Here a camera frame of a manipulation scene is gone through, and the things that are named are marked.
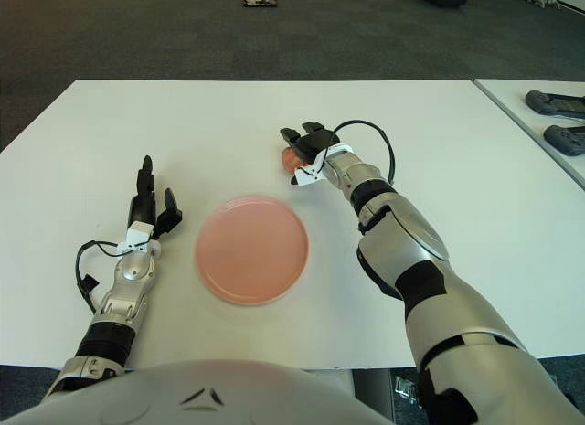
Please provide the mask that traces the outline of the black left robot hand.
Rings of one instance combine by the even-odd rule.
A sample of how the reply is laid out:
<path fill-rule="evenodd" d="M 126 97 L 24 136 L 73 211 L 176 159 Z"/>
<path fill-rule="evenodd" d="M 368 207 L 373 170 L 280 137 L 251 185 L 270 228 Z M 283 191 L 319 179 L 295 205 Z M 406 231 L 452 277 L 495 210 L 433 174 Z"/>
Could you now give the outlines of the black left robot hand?
<path fill-rule="evenodd" d="M 147 252 L 151 242 L 170 233 L 183 220 L 176 197 L 170 188 L 164 193 L 164 210 L 156 214 L 155 176 L 150 155 L 143 159 L 136 178 L 136 195 L 132 198 L 127 219 L 125 240 L 118 244 L 117 254 Z"/>

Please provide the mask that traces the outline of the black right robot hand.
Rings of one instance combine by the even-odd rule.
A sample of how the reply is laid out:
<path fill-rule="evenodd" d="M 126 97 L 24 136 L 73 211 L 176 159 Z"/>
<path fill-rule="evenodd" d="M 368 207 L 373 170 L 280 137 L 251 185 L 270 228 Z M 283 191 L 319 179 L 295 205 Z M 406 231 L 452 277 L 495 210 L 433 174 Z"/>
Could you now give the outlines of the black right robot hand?
<path fill-rule="evenodd" d="M 325 164 L 329 157 L 352 152 L 352 148 L 341 143 L 336 133 L 327 130 L 319 122 L 302 124 L 305 135 L 292 128 L 280 129 L 287 147 L 282 151 L 284 169 L 292 176 L 292 186 L 308 186 L 327 178 Z"/>

